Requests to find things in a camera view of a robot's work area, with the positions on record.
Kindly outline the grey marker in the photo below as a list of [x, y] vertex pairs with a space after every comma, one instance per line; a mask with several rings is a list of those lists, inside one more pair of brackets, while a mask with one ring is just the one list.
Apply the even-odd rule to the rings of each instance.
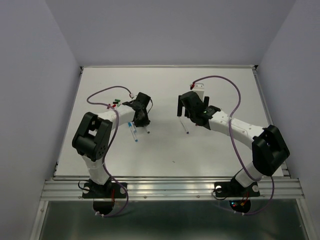
[[145, 129], [147, 134], [150, 134], [150, 130], [149, 130], [149, 128], [147, 126], [145, 126], [144, 129]]

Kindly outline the purple marker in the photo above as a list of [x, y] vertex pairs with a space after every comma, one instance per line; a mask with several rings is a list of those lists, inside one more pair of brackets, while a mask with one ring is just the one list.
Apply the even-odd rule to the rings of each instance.
[[181, 125], [182, 125], [182, 127], [183, 127], [183, 129], [184, 129], [184, 131], [185, 131], [185, 133], [186, 133], [186, 134], [189, 134], [190, 132], [189, 132], [186, 124], [184, 123], [184, 121], [183, 121], [181, 118], [179, 118], [179, 121], [180, 121], [180, 123], [181, 123]]

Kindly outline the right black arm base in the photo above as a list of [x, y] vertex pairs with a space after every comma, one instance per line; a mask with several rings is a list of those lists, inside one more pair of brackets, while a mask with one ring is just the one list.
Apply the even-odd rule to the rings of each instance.
[[261, 194], [256, 181], [243, 187], [233, 177], [230, 181], [215, 182], [211, 195], [219, 201], [229, 199], [231, 209], [245, 215], [249, 213], [252, 206], [250, 198], [259, 197]]

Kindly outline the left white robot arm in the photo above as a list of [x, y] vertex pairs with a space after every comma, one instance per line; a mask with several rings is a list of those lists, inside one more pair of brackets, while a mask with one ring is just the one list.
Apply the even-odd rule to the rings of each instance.
[[110, 178], [104, 170], [103, 158], [110, 148], [111, 134], [127, 123], [133, 123], [135, 127], [148, 126], [148, 104], [133, 100], [107, 112], [84, 114], [72, 139], [72, 147], [85, 161], [93, 183], [104, 185]]

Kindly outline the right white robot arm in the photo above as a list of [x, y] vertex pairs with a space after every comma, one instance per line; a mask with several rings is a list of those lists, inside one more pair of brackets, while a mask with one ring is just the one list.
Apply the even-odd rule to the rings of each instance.
[[185, 108], [186, 116], [197, 126], [225, 134], [244, 144], [252, 151], [252, 162], [241, 163], [242, 169], [230, 181], [230, 185], [245, 189], [263, 176], [271, 177], [290, 156], [289, 148], [280, 130], [274, 126], [256, 126], [227, 115], [220, 108], [206, 105], [194, 91], [178, 97], [178, 108]]

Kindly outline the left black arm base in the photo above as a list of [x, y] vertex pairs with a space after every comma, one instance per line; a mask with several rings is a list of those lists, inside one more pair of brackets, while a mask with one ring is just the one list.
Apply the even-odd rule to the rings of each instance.
[[[129, 203], [129, 194], [127, 183], [120, 184], [107, 180], [103, 185], [97, 184], [92, 180], [86, 180], [81, 186], [81, 182], [77, 183], [77, 187], [82, 191], [83, 199], [93, 200], [92, 209], [96, 216], [102, 218], [111, 218], [120, 215]], [[116, 208], [116, 199], [123, 199], [125, 203], [119, 209]]]

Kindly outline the aluminium front rail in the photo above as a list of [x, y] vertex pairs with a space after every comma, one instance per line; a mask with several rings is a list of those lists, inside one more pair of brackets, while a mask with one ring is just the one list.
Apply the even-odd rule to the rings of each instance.
[[[217, 182], [227, 182], [228, 177], [118, 177], [127, 183], [129, 200], [145, 201], [207, 201], [211, 200]], [[49, 202], [85, 201], [82, 190], [78, 188], [80, 178], [53, 178], [44, 183], [30, 239], [40, 239], [44, 218]], [[311, 215], [307, 208], [305, 195], [300, 181], [289, 176], [274, 178], [273, 199], [296, 200], [307, 239], [318, 239]]]

